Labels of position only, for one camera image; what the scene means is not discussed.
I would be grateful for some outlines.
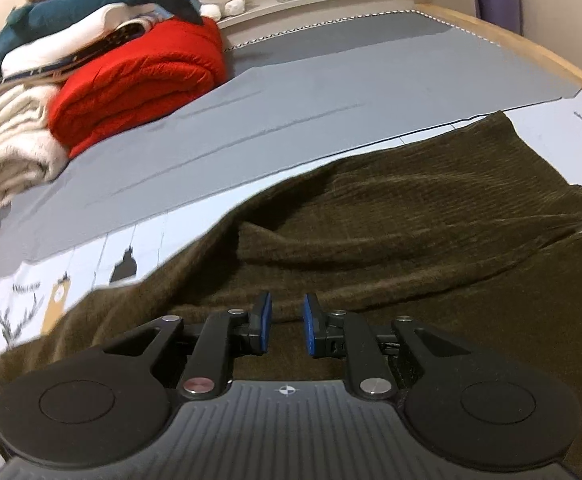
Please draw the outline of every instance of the silver bolt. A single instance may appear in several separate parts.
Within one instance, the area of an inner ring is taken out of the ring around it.
[[[215,388],[215,383],[208,377],[193,377],[184,383],[184,389],[190,394],[207,394]]]
[[[380,377],[370,377],[360,383],[360,389],[369,395],[382,395],[391,390],[391,383]]]

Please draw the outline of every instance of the teal stuffed animal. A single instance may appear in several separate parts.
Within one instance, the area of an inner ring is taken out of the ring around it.
[[[13,9],[0,31],[0,77],[2,61],[11,50],[65,30],[100,7],[119,3],[129,6],[157,4],[186,22],[202,23],[189,0],[45,0],[28,4]]]

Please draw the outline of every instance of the folded red blanket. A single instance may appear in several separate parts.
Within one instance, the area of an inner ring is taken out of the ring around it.
[[[226,80],[213,20],[171,18],[86,64],[53,101],[49,127],[73,158],[100,140],[184,106]]]

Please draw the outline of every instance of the stack of bedding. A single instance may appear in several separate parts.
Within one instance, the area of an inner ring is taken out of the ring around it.
[[[162,23],[151,2],[180,18]],[[11,12],[0,32],[1,205],[96,142],[225,81],[217,26],[191,9],[188,0],[43,0]]]

